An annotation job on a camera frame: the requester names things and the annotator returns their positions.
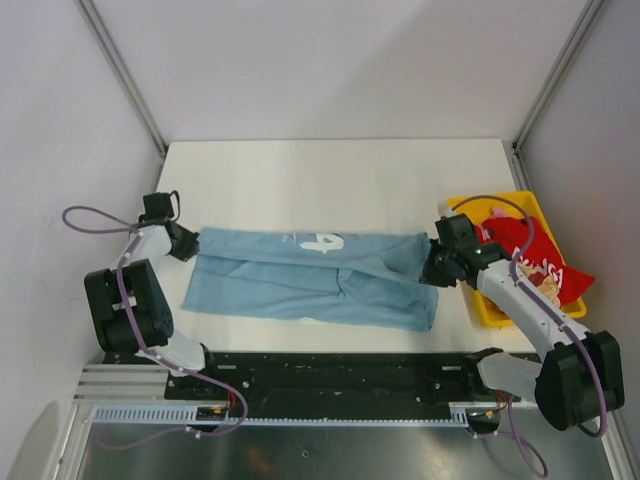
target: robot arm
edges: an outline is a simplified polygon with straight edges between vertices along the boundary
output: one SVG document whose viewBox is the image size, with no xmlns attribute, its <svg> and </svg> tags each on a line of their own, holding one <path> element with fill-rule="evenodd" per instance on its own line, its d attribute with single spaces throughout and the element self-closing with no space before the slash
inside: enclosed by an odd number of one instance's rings
<svg viewBox="0 0 640 480">
<path fill-rule="evenodd" d="M 481 245 L 466 215 L 443 217 L 436 222 L 440 240 L 431 241 L 421 282 L 439 287 L 465 281 L 498 305 L 533 344 L 542 363 L 515 358 L 497 348 L 469 357 L 468 374 L 473 389 L 504 390 L 533 400 L 554 427 L 565 430 L 596 417 L 600 405 L 597 386 L 576 347 L 579 341 L 591 357 L 604 392 L 607 411 L 624 404 L 620 348 L 608 332 L 591 333 L 553 305 L 526 281 L 497 244 Z M 557 313 L 562 323 L 552 321 Z"/>
<path fill-rule="evenodd" d="M 109 269 L 89 273 L 84 280 L 85 290 L 96 336 L 105 352 L 135 353 L 154 361 L 156 355 L 161 355 L 173 365 L 200 371 L 205 366 L 205 351 L 202 345 L 174 329 L 171 310 L 155 275 L 166 255 L 187 261 L 198 251 L 198 234 L 178 225 L 170 197 L 167 193 L 144 197 L 145 213 L 138 222 L 141 237 L 133 253 L 125 255 L 123 266 L 129 300 L 152 354 L 139 350 L 131 330 L 116 284 L 117 262 Z"/>
</svg>

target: yellow tray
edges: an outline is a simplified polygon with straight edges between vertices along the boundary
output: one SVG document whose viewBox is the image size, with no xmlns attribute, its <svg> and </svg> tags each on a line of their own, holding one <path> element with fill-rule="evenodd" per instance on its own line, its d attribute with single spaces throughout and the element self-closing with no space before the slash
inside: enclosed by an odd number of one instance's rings
<svg viewBox="0 0 640 480">
<path fill-rule="evenodd" d="M 521 191 L 509 193 L 493 193 L 491 195 L 511 200 L 512 202 L 521 206 L 529 215 L 537 218 L 544 228 L 545 232 L 547 232 L 547 234 L 549 235 L 549 238 L 551 238 L 553 244 L 556 246 L 556 248 L 558 247 L 558 245 L 556 244 L 556 240 L 555 238 L 553 238 L 553 234 L 551 233 L 551 229 L 549 228 L 549 225 L 547 224 L 547 221 L 542 214 L 540 205 L 538 204 L 538 201 L 536 200 L 536 197 L 532 192 Z M 449 208 L 451 208 L 465 198 L 468 197 L 450 198 L 447 204 Z M 502 207 L 509 216 L 522 218 L 522 215 L 515 208 L 507 205 L 506 203 L 486 199 L 479 199 L 469 202 L 458 208 L 456 210 L 456 213 L 465 213 L 474 224 L 479 225 L 491 216 L 492 207 Z M 477 290 L 473 290 L 473 303 L 476 312 L 478 313 L 478 319 L 480 320 L 480 323 L 483 327 L 502 328 L 513 325 L 513 321 L 507 315 L 496 309 Z M 575 302 L 571 302 L 570 304 L 562 307 L 562 311 L 569 315 L 571 318 L 582 318 L 587 314 L 587 307 L 584 304 L 584 300 L 582 300 L 582 297 L 580 297 Z"/>
</svg>

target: white wall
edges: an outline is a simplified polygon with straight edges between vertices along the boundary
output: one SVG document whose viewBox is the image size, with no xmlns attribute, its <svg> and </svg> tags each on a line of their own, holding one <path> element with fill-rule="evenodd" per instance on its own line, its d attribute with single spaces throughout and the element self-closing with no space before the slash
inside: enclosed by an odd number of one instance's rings
<svg viewBox="0 0 640 480">
<path fill-rule="evenodd" d="M 126 242 L 68 231 L 60 212 L 133 218 L 157 160 L 71 0 L 1 2 L 0 60 L 0 478 L 31 480 L 98 351 L 83 277 Z"/>
<path fill-rule="evenodd" d="M 624 418 L 640 451 L 640 2 L 615 0 L 525 150 L 568 261 L 593 273 L 588 323 L 623 354 Z"/>
<path fill-rule="evenodd" d="M 97 0 L 167 140 L 512 140 L 586 0 Z"/>
</svg>

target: gray corner wall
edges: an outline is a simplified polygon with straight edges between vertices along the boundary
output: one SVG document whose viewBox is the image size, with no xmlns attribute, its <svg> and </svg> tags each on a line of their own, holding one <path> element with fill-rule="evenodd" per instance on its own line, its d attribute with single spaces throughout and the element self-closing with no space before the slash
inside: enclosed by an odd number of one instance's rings
<svg viewBox="0 0 640 480">
<path fill-rule="evenodd" d="M 524 150 L 568 262 L 597 276 L 587 323 L 620 342 L 640 448 L 640 2 L 613 0 Z"/>
<path fill-rule="evenodd" d="M 0 3 L 0 59 L 0 478 L 35 480 L 98 351 L 83 277 L 126 242 L 60 213 L 133 218 L 158 160 L 71 0 Z"/>
</svg>

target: metal floor panel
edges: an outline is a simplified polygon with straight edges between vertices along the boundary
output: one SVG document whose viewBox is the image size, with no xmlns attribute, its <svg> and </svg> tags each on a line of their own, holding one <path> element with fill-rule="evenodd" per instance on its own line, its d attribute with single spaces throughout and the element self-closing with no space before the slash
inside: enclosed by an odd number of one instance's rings
<svg viewBox="0 0 640 480">
<path fill-rule="evenodd" d="M 535 410 L 517 410 L 516 420 L 546 459 L 550 479 L 613 478 L 601 442 L 577 429 L 555 431 Z M 92 434 L 123 444 L 163 428 L 94 424 Z M 86 452 L 83 480 L 535 478 L 512 440 L 474 440 L 462 429 L 448 428 L 248 426 L 222 438 L 171 433 L 120 452 L 90 439 Z"/>
</svg>

